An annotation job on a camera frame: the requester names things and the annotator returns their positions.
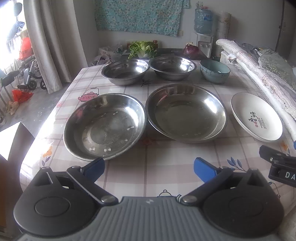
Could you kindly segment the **wide steel basin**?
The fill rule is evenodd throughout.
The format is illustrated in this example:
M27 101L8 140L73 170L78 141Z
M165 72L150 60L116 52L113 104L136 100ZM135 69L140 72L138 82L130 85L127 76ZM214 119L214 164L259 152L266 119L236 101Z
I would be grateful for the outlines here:
M145 109L155 130L175 141L204 143L225 130L224 104L212 92L191 84L169 84L152 92Z
M107 93L79 106L67 119L63 141L74 157L110 160L131 149L147 124L143 104L123 93Z

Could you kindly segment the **white ceramic plate with calligraphy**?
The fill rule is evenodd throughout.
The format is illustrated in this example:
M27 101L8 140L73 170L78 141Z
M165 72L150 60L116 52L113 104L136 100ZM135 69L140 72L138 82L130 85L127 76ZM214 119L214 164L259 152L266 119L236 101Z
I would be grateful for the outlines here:
M262 98L240 92L231 98L234 118L255 139L276 142L283 134L283 126L276 111Z

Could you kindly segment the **teal ceramic bowl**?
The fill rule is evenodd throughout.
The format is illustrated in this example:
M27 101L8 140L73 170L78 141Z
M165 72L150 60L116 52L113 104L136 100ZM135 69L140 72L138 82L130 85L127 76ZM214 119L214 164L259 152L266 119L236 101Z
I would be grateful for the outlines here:
M224 84L230 75L230 68L218 61L205 59L200 62L202 76L213 84Z

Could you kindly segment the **deep steel bowl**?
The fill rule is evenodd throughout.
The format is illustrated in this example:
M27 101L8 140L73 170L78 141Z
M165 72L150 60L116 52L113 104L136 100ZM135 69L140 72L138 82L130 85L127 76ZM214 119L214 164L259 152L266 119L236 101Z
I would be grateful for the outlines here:
M110 63L102 69L102 76L117 86L138 83L149 71L149 64L140 59L127 59Z
M168 81L182 81L197 68L193 61L176 55L153 58L149 61L149 66L156 75Z

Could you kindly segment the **rolled white quilted bedding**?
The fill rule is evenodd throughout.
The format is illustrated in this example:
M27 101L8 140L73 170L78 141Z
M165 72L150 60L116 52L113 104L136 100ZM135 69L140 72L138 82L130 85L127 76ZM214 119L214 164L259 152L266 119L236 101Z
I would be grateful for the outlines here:
M241 67L260 89L279 114L292 140L295 142L295 88L284 80L259 66L259 47L247 43L237 43L227 39L216 41L228 56Z

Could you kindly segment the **plaid patterned tablecloth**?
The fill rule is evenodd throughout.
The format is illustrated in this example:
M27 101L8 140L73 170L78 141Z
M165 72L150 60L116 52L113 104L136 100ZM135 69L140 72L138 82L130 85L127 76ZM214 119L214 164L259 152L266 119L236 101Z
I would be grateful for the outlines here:
M231 111L234 94L247 92L261 96L261 92L245 74L232 65L224 85L206 82L199 70L187 80L188 84L209 90L225 105L228 114L226 129L215 140L201 144L186 144L171 140L147 125L142 138L118 158L107 161L104 174L97 184L114 196L158 196L163 190L172 195L185 195L202 185L193 171L196 157L216 166L228 166L235 161L236 169L257 168L267 176L270 164L259 156L261 142L249 135L238 124ZM72 156L63 142L63 129L69 116L80 105L87 93L124 93L146 102L156 89L167 84L149 71L148 84L138 83L119 87L101 75L102 66L80 70L69 88L53 109L30 147L20 170L22 189L27 188L40 168L65 171L70 166L84 166L85 162Z

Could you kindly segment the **green floral lace cushion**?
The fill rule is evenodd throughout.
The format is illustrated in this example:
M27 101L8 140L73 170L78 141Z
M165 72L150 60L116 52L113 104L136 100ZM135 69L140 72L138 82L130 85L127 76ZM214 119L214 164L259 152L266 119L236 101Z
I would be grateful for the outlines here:
M259 50L259 66L268 70L295 88L295 74L288 62L271 49Z

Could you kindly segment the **wheelchair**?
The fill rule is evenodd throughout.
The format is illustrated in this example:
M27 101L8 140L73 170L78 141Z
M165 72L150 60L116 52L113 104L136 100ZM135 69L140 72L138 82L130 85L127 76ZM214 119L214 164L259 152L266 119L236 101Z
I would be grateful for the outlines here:
M23 78L23 84L16 86L18 89L33 91L37 88L37 80L39 80L41 89L47 90L34 55L22 61L21 66L17 70L10 71L7 74L1 71L1 87L12 84L16 77Z

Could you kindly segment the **white plastic bag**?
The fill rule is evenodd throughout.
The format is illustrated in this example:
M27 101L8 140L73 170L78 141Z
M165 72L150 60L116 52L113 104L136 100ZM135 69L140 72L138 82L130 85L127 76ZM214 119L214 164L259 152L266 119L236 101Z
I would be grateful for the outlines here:
M89 63L89 67L110 64L119 61L121 58L120 48L111 48L110 46L99 48L98 55Z

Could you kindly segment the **purple red cabbage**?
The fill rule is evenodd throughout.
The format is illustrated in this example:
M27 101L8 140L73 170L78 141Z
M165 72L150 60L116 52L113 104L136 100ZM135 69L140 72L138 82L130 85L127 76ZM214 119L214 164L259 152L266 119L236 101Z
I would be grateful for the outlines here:
M197 59L199 56L199 48L193 45L192 42L189 42L184 47L183 55L189 59Z

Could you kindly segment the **red plastic bag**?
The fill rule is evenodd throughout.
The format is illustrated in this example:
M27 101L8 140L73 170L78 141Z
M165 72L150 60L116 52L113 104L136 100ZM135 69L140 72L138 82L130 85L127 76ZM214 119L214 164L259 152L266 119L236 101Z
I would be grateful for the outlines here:
M29 37L25 37L21 41L19 60L24 61L33 55L33 49Z

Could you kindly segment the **blue water jug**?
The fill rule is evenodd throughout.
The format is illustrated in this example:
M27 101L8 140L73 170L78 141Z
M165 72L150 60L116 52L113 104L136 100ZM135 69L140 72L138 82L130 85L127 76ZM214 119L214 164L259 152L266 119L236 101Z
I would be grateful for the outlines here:
M211 35L213 27L213 12L202 6L195 9L194 31L198 34Z

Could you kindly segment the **grey curtain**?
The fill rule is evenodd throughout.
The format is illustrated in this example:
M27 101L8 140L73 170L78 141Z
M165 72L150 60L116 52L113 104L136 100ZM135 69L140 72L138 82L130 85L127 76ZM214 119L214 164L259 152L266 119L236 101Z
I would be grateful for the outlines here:
M24 1L29 38L48 93L62 89L99 49L93 1Z

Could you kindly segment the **rolled patterned mat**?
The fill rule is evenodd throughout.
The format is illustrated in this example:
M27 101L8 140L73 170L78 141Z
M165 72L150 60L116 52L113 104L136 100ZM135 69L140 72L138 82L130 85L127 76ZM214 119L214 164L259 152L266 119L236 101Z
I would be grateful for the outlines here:
M219 39L227 39L230 28L231 14L225 11L218 13L216 17L216 32L214 35L214 56L220 57L222 48L216 44Z

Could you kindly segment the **teal floral wall cloth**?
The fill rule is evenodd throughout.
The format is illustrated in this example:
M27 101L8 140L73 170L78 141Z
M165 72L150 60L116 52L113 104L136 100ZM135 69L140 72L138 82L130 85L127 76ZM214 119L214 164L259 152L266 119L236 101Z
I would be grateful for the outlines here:
M97 30L178 35L181 14L190 7L184 0L94 1Z

